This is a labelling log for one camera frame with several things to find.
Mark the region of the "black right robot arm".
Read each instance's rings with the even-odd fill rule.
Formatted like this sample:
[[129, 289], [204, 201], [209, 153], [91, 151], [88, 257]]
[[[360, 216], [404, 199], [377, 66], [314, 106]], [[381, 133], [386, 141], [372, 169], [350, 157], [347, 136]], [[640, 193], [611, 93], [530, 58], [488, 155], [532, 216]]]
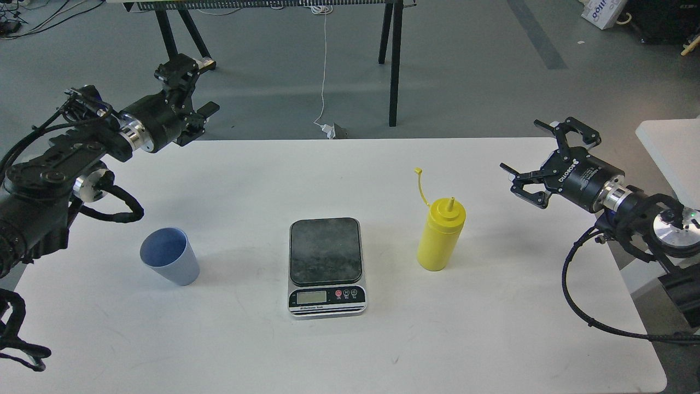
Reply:
[[575, 304], [568, 289], [568, 269], [575, 253], [587, 240], [598, 244], [617, 242], [625, 252], [663, 269], [658, 278], [673, 305], [685, 321], [698, 327], [698, 267], [681, 268], [673, 259], [698, 256], [698, 210], [670, 195], [647, 195], [642, 189], [625, 185], [625, 173], [590, 150], [602, 142], [600, 133], [574, 117], [555, 125], [535, 120], [534, 125], [550, 133], [557, 142], [538, 170], [518, 172], [500, 164], [511, 175], [511, 192], [532, 205], [545, 209], [552, 195], [561, 195], [597, 221], [576, 240], [565, 257], [562, 290], [565, 301], [588, 326], [622, 337], [650, 342], [697, 346], [698, 335], [688, 333], [639, 334], [617, 329], [594, 319]]

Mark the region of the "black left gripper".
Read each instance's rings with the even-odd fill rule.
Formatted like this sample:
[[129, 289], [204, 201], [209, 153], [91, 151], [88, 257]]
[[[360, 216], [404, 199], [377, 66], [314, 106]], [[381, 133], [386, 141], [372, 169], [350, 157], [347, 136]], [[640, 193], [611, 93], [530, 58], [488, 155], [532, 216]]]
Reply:
[[177, 93], [167, 98], [165, 93], [194, 92], [200, 75], [216, 67], [217, 62], [210, 57], [193, 59], [183, 53], [159, 64], [154, 77], [164, 93], [147, 95], [119, 112], [121, 134], [132, 149], [155, 154], [172, 142], [182, 147], [202, 137], [220, 105], [210, 101], [193, 112], [190, 97]]

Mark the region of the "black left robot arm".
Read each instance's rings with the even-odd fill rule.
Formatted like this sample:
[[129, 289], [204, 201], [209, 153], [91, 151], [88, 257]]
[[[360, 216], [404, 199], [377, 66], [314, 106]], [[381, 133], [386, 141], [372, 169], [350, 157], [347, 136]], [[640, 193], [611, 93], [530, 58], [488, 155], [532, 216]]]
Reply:
[[102, 159], [126, 162], [139, 149], [155, 154], [200, 138], [219, 105], [194, 109], [192, 95], [200, 75], [216, 65], [179, 53], [155, 70], [160, 92], [120, 111], [93, 85], [67, 90], [56, 112], [2, 159], [2, 277], [66, 249], [79, 214], [114, 223], [142, 219], [142, 205], [114, 183]]

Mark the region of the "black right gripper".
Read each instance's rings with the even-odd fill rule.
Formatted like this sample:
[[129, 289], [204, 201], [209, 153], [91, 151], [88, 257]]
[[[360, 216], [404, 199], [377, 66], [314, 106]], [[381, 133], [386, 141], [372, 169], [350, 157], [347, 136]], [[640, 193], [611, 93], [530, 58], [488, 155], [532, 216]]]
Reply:
[[[602, 159], [587, 154], [582, 150], [573, 150], [568, 145], [567, 134], [577, 133], [582, 137], [586, 149], [597, 147], [602, 142], [600, 133], [574, 117], [567, 117], [564, 122], [552, 126], [536, 119], [534, 125], [550, 133], [557, 141], [558, 151], [552, 152], [547, 159], [547, 171], [542, 169], [520, 173], [506, 164], [500, 168], [512, 175], [510, 192], [540, 209], [549, 205], [550, 192], [565, 197], [573, 204], [589, 213], [596, 213], [603, 208], [602, 192], [610, 182], [622, 182], [625, 172]], [[531, 193], [525, 186], [542, 184], [547, 176], [547, 190]]]

